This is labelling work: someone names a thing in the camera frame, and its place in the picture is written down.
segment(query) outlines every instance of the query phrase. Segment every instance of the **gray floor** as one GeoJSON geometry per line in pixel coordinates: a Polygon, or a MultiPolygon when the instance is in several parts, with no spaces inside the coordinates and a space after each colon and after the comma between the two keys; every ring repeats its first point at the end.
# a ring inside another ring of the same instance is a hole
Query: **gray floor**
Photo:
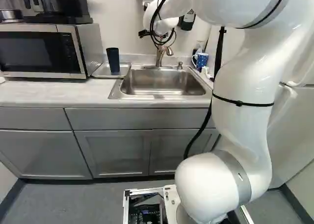
{"type": "MultiPolygon", "coordinates": [[[[125,189],[166,184],[173,184],[173,181],[27,184],[1,224],[121,224],[125,189]]],[[[268,192],[247,208],[255,224],[302,224],[279,191],[268,192]]]]}

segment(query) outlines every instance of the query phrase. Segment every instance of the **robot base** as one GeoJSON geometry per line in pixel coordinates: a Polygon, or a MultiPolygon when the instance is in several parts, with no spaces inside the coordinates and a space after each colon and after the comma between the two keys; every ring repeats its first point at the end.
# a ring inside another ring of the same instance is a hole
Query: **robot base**
{"type": "MultiPolygon", "coordinates": [[[[125,190],[123,208],[123,224],[197,224],[181,205],[176,185],[125,190]]],[[[244,206],[240,212],[241,217],[228,214],[210,224],[254,224],[244,206]]]]}

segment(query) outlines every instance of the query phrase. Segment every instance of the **microwave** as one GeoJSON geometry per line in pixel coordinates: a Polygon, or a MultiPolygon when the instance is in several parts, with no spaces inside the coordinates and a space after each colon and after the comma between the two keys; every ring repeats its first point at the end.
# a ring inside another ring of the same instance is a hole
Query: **microwave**
{"type": "Polygon", "coordinates": [[[103,62],[98,24],[0,24],[3,77],[86,79],[103,62]]]}

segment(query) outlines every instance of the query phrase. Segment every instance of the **blue mug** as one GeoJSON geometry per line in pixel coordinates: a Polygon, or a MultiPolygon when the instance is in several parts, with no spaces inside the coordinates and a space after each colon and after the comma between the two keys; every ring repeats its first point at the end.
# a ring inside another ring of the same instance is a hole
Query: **blue mug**
{"type": "Polygon", "coordinates": [[[202,68],[207,65],[208,59],[209,55],[207,53],[200,52],[192,56],[192,63],[194,67],[201,72],[202,68]]]}

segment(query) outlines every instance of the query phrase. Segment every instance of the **cabinet door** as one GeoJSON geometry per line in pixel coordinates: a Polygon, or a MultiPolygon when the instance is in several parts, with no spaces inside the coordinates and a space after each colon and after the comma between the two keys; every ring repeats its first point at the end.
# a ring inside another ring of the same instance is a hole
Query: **cabinet door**
{"type": "Polygon", "coordinates": [[[90,179],[73,132],[0,130],[0,160],[20,178],[90,179]]]}
{"type": "Polygon", "coordinates": [[[148,175],[149,131],[76,131],[94,177],[148,175]]]}
{"type": "MultiPolygon", "coordinates": [[[[150,158],[150,175],[174,174],[183,161],[187,144],[197,129],[153,130],[150,158]]],[[[189,156],[209,152],[218,138],[216,129],[205,129],[193,144],[189,156]]]]}

